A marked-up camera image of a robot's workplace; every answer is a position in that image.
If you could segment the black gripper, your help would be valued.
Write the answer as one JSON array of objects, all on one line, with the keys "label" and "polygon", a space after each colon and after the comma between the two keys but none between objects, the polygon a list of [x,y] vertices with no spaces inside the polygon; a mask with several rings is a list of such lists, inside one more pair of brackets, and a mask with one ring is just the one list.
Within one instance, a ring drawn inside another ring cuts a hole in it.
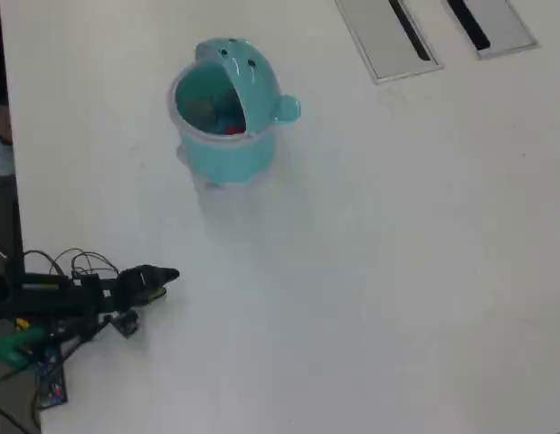
[{"label": "black gripper", "polygon": [[102,281],[103,311],[125,312],[154,303],[166,295],[166,289],[161,287],[148,293],[147,286],[164,286],[179,277],[177,269],[151,265],[123,270],[116,278]]}]

